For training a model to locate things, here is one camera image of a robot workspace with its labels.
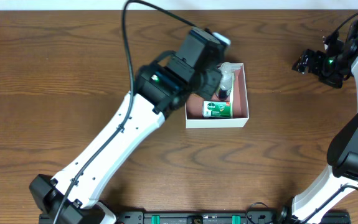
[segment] green and white package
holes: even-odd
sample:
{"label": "green and white package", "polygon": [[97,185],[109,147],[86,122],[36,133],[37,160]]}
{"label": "green and white package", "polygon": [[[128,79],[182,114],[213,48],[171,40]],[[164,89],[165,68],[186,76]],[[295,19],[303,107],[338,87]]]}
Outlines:
{"label": "green and white package", "polygon": [[230,102],[204,101],[202,115],[205,118],[230,118]]}

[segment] wooden table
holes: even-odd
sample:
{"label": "wooden table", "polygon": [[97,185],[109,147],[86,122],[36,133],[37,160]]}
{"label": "wooden table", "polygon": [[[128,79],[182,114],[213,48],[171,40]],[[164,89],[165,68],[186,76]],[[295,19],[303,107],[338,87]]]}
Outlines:
{"label": "wooden table", "polygon": [[[227,61],[245,64],[250,119],[242,129],[185,129],[184,110],[174,112],[102,199],[148,211],[281,207],[324,169],[329,143],[356,112],[353,78],[337,90],[291,66],[304,49],[323,50],[321,37],[354,11],[177,13],[232,40]],[[0,12],[0,223],[37,223],[29,183],[76,158],[129,90],[120,15]],[[177,50],[189,30],[156,11],[128,15],[135,68]],[[358,193],[336,208],[358,223]]]}

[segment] green strip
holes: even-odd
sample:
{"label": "green strip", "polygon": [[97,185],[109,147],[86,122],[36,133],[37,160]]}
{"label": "green strip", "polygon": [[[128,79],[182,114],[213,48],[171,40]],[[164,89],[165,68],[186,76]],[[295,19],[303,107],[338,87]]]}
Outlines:
{"label": "green strip", "polygon": [[159,220],[159,215],[153,215],[151,217],[151,224],[159,224],[160,220]]}
{"label": "green strip", "polygon": [[241,216],[233,215],[233,224],[241,224]]}

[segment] box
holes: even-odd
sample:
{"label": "box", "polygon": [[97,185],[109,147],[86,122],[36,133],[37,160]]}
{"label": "box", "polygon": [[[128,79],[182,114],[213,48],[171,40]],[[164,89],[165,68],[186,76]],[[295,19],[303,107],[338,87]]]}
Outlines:
{"label": "box", "polygon": [[185,105],[186,128],[241,128],[249,120],[247,86],[245,84],[245,71],[243,63],[232,63],[235,75],[233,118],[207,119],[202,116],[204,99],[191,95]]}

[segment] cardboard box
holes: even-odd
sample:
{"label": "cardboard box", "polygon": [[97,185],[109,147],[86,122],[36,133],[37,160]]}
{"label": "cardboard box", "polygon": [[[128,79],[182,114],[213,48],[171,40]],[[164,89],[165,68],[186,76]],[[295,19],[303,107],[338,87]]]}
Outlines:
{"label": "cardboard box", "polygon": [[[233,118],[207,119],[202,116],[204,99],[191,95],[185,105],[186,128],[241,128],[249,120],[247,86],[243,63],[232,63],[235,68]],[[218,101],[214,96],[211,101]]]}

